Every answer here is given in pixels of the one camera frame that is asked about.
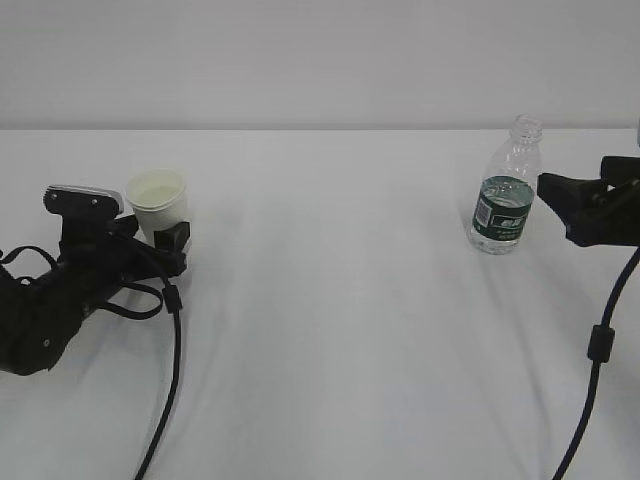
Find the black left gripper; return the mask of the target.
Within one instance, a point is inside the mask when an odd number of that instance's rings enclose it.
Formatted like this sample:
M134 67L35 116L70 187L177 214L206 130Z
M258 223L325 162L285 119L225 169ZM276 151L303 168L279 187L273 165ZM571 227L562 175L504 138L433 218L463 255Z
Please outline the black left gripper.
M139 222L122 216L103 225L66 222L60 255L37 248L49 264L37 278L1 271L1 369L28 376L51 369L83 322L104 310L149 319L182 308L171 279L186 269L191 225L181 221L136 239Z

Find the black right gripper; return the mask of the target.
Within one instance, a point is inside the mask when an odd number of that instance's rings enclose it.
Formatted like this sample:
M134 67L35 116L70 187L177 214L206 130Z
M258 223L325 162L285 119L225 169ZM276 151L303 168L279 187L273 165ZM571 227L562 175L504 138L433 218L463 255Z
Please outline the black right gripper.
M600 178L542 173L537 195L566 225L566 238L574 244L638 247L639 183L633 181L640 179L640 158L604 156Z

